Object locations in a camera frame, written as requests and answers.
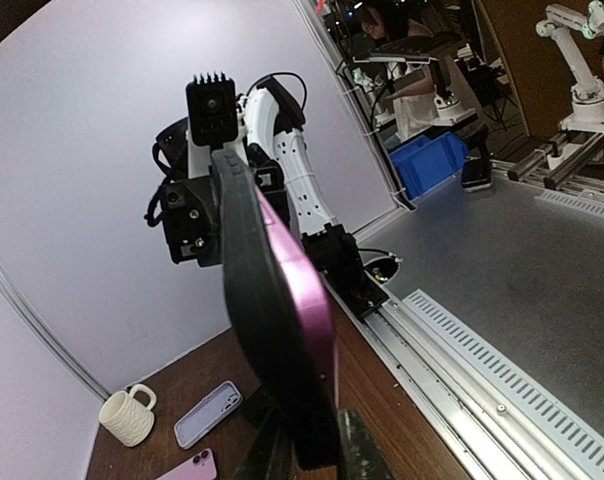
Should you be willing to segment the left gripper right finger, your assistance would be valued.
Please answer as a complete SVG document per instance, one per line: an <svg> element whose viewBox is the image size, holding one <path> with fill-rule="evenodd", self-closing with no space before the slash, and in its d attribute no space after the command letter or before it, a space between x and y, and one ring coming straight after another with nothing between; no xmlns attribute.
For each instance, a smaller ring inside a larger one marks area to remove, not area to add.
<svg viewBox="0 0 604 480"><path fill-rule="evenodd" d="M392 480L394 475L361 415L353 409L338 412L340 480Z"/></svg>

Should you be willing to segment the lavender phone case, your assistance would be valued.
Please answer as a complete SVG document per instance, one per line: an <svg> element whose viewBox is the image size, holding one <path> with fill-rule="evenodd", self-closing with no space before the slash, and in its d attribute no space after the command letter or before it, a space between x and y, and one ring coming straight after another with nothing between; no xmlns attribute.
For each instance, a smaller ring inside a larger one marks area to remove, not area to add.
<svg viewBox="0 0 604 480"><path fill-rule="evenodd" d="M174 425L177 444L188 450L208 435L217 425L236 411L243 402L243 395L230 380L222 382Z"/></svg>

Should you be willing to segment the pink phone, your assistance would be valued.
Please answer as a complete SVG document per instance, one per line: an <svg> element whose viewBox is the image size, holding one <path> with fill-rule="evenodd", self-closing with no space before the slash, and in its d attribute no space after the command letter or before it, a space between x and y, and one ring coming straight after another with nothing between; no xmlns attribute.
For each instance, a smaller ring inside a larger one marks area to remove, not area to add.
<svg viewBox="0 0 604 480"><path fill-rule="evenodd" d="M216 480L218 470L214 452L206 448L191 459L164 473L157 480Z"/></svg>

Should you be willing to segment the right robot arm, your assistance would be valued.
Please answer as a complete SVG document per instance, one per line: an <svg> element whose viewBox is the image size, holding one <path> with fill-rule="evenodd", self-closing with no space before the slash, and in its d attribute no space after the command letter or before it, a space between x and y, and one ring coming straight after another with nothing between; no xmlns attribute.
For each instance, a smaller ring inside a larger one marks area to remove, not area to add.
<svg viewBox="0 0 604 480"><path fill-rule="evenodd" d="M237 153L284 224L295 215L303 249L335 290L355 293L366 272L353 236L326 206L307 156L304 104L275 74L245 94L224 74L200 75L185 88L188 115L160 132L153 160L164 177L144 220L161 225L171 259L219 261L219 227L210 152Z"/></svg>

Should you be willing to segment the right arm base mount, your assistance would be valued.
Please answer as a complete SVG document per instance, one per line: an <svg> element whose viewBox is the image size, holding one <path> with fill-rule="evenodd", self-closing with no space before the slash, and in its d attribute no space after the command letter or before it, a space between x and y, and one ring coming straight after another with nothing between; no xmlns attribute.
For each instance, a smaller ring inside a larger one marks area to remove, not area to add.
<svg viewBox="0 0 604 480"><path fill-rule="evenodd" d="M389 299L382 286L398 273L402 261L391 251L358 248L329 267L326 279L353 316L363 322Z"/></svg>

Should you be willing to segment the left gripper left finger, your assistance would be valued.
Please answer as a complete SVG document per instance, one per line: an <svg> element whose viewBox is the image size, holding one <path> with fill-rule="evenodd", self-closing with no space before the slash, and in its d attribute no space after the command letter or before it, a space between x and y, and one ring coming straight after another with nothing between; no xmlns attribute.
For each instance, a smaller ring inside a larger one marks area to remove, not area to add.
<svg viewBox="0 0 604 480"><path fill-rule="evenodd" d="M265 389L257 389L240 411L242 417L257 429L257 433L232 479L292 479L293 442L273 399Z"/></svg>

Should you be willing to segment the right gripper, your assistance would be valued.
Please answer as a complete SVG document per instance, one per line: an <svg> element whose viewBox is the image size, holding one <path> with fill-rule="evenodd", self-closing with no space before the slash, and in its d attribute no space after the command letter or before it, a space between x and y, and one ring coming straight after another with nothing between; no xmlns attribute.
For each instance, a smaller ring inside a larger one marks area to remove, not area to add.
<svg viewBox="0 0 604 480"><path fill-rule="evenodd" d="M287 220L287 193L281 166L265 153L249 151L249 170L278 217ZM161 223L171 260L201 267L220 263L218 181L209 175L170 183L160 191Z"/></svg>

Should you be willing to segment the black phone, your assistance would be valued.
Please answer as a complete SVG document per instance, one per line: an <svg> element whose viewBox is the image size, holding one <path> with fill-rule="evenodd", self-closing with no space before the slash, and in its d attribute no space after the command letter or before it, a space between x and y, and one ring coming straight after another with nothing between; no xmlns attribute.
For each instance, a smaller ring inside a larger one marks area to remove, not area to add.
<svg viewBox="0 0 604 480"><path fill-rule="evenodd" d="M231 150L212 154L229 319L293 441L299 466L338 462L337 347L322 281Z"/></svg>

